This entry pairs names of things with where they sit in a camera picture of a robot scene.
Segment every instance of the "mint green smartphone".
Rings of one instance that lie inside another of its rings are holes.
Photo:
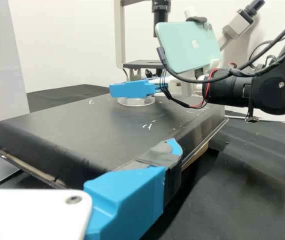
[[[213,59],[222,59],[214,30],[208,22],[159,22],[155,32],[169,67],[178,74],[202,68]]]

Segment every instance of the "black padded board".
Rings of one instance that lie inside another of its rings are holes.
[[[186,157],[224,120],[217,105],[193,110],[157,97],[149,106],[126,107],[105,94],[0,121],[0,150],[81,189],[170,137]]]

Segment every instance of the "black table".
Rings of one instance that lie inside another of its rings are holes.
[[[28,93],[30,111],[95,97],[78,85]],[[143,239],[285,240],[285,124],[230,119]],[[22,173],[0,188],[47,188]]]

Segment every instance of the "white mounting plate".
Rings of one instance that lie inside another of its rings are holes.
[[[80,190],[0,189],[0,240],[82,240],[91,211]]]

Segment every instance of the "transparent cylinder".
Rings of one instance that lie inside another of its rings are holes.
[[[148,106],[148,105],[153,104],[155,102],[155,96],[147,96],[145,98],[119,97],[117,98],[117,102],[127,107],[143,107],[143,106]]]

